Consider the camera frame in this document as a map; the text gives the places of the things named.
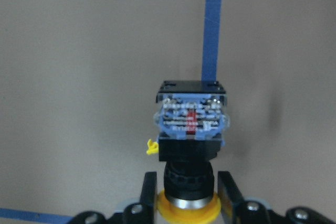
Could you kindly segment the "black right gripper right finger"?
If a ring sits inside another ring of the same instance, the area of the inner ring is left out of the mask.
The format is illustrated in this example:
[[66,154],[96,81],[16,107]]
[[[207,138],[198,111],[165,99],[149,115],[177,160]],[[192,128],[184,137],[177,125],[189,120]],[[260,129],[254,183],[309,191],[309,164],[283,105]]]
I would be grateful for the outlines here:
[[218,172],[218,196],[224,223],[335,223],[323,214],[304,206],[290,208],[284,216],[257,200],[246,199],[230,172]]

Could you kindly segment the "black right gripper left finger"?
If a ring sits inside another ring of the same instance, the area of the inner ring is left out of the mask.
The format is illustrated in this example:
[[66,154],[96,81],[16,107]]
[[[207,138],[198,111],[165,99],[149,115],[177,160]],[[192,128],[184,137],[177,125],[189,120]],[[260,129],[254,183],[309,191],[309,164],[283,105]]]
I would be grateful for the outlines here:
[[69,223],[154,223],[157,197],[157,173],[144,175],[139,201],[115,212],[110,218],[95,211],[84,211],[74,216]]

